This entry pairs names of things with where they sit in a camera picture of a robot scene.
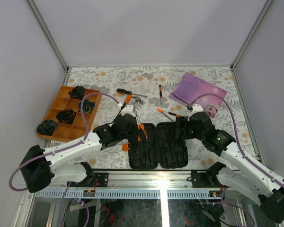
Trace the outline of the orange handled pliers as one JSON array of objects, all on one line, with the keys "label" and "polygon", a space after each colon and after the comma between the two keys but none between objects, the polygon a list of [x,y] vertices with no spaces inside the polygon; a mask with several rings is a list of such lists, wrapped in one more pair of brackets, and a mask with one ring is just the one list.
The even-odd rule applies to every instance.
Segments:
[{"label": "orange handled pliers", "polygon": [[138,130],[139,131],[142,130],[144,133],[143,138],[140,135],[138,135],[138,141],[142,141],[142,139],[147,139],[148,138],[147,132],[145,130],[144,124],[141,123],[140,117],[137,112],[135,112],[135,118],[136,118]]}]

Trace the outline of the black plastic tool case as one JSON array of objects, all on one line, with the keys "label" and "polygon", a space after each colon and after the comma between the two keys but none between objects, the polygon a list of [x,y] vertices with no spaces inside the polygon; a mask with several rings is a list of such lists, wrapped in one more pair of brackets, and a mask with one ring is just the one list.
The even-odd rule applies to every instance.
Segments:
[{"label": "black plastic tool case", "polygon": [[128,158],[131,169],[153,170],[183,168],[188,164],[188,150],[183,131],[174,122],[157,125],[144,124],[136,140],[128,141]]}]

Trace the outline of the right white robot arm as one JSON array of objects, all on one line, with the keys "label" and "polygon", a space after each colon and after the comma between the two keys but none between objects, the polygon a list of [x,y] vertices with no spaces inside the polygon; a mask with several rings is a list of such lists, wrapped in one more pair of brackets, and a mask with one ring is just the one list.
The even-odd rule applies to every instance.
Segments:
[{"label": "right white robot arm", "polygon": [[278,224],[284,221],[283,177],[243,151],[238,139],[216,129],[204,112],[177,117],[175,124],[176,135],[201,141],[208,151],[239,169],[240,172],[235,173],[225,164],[216,162],[206,175],[210,186],[228,186],[254,201],[271,221]]}]

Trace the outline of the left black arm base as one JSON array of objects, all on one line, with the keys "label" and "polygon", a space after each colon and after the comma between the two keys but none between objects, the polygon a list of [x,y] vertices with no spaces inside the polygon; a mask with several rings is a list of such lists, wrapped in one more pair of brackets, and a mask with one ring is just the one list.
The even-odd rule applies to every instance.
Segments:
[{"label": "left black arm base", "polygon": [[83,187],[107,187],[109,173],[94,173],[87,176],[81,183]]}]

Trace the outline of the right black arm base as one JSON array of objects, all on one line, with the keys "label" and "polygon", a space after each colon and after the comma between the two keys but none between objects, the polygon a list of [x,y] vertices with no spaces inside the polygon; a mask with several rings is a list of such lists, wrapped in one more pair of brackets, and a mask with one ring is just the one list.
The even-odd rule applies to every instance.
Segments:
[{"label": "right black arm base", "polygon": [[191,170],[191,182],[194,188],[220,188],[217,174],[222,167],[211,166],[207,170]]}]

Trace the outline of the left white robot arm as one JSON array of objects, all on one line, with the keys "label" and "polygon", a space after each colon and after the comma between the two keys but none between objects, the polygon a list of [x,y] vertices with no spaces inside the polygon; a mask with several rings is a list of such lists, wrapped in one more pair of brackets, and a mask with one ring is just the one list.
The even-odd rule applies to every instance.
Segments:
[{"label": "left white robot arm", "polygon": [[57,147],[31,147],[20,164],[20,171],[29,192],[38,192],[55,184],[70,183],[72,187],[89,187],[95,183],[95,173],[83,158],[114,147],[122,140],[137,138],[136,117],[120,114],[111,125],[101,125],[87,137],[80,137]]}]

